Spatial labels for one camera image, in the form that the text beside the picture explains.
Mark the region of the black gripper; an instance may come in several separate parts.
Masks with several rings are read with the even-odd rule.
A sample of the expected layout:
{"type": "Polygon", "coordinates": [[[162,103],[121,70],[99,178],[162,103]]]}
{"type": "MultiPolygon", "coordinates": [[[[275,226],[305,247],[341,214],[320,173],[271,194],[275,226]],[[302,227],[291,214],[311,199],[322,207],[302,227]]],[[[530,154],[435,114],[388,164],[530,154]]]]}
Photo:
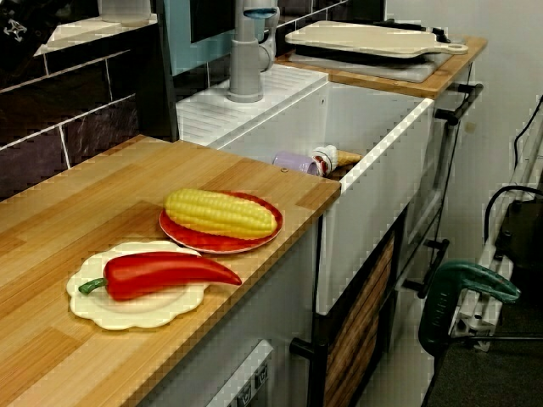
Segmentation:
{"type": "Polygon", "coordinates": [[[98,16],[97,0],[1,1],[1,70],[21,71],[58,25],[98,16]]]}

